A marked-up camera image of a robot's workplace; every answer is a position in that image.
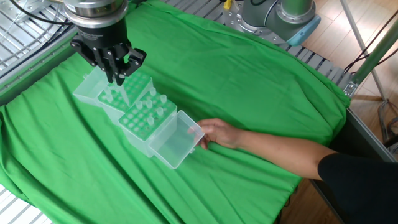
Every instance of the metal wire rack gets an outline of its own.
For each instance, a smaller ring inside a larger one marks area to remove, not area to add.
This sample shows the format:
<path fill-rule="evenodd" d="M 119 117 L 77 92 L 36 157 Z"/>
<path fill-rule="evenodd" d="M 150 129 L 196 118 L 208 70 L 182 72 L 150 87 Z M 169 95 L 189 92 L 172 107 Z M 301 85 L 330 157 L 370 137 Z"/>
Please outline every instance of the metal wire rack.
<path fill-rule="evenodd" d="M 17 2 L 27 11 L 51 21 L 64 22 L 63 7 L 45 0 L 20 0 Z M 0 78 L 39 49 L 51 38 L 60 25 L 49 24 L 27 17 L 11 2 L 0 0 Z"/>

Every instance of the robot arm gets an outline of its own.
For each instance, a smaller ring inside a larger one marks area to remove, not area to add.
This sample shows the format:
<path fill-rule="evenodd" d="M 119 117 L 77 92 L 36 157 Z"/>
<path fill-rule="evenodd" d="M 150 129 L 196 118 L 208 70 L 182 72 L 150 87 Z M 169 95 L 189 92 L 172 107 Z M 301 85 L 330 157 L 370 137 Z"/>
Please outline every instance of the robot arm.
<path fill-rule="evenodd" d="M 144 62 L 146 53 L 133 49 L 124 16 L 127 0 L 64 0 L 65 14 L 77 26 L 70 45 L 92 66 L 99 66 L 110 83 L 124 78 Z"/>
<path fill-rule="evenodd" d="M 124 78 L 144 62 L 146 53 L 127 39 L 124 16 L 127 0 L 63 0 L 67 17 L 78 34 L 70 45 L 92 66 L 99 66 L 110 83 Z M 290 45 L 301 44 L 315 30 L 320 17 L 313 0 L 244 0 L 240 26 L 256 34 L 266 27 Z"/>

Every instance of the yellow cable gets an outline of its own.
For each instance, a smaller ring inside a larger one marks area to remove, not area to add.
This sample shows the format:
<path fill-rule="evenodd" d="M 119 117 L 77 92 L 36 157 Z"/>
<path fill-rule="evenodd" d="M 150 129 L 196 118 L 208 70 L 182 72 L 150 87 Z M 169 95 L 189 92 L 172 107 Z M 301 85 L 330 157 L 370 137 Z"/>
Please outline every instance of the yellow cable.
<path fill-rule="evenodd" d="M 231 0 L 226 0 L 224 3 L 224 9 L 231 9 Z"/>

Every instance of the wooden floor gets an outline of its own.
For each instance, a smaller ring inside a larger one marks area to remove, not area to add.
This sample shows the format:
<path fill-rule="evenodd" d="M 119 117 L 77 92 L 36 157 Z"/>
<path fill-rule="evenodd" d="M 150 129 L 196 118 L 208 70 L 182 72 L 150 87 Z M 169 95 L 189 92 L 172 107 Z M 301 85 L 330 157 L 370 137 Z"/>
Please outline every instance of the wooden floor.
<path fill-rule="evenodd" d="M 315 0 L 322 21 L 316 31 L 304 43 L 308 49 L 322 55 L 335 65 L 345 68 L 360 53 L 359 45 L 348 23 L 339 0 Z M 380 28 L 398 10 L 398 0 L 347 0 L 359 31 L 367 45 Z M 377 44 L 388 28 L 377 38 Z M 398 42 L 391 48 L 398 48 Z M 357 63 L 351 71 L 356 71 Z M 398 105 L 398 54 L 376 68 L 386 97 Z M 368 76 L 351 102 L 353 111 L 364 121 L 370 130 L 382 140 L 377 109 L 381 104 L 380 93 L 373 77 Z M 398 116 L 392 110 L 387 111 L 386 122 Z M 296 194 L 291 197 L 290 205 L 282 211 L 281 223 L 322 224 L 339 223 L 337 218 L 318 195 L 309 180 L 303 180 Z"/>

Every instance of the forearm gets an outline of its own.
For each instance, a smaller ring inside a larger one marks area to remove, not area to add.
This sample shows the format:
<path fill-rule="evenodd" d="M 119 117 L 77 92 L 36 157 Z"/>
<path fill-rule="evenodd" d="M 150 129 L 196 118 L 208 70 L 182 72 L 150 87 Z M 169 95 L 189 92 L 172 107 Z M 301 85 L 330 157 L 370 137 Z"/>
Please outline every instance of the forearm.
<path fill-rule="evenodd" d="M 318 164 L 335 151 L 321 144 L 297 138 L 243 131 L 239 147 L 301 177 L 321 180 Z"/>

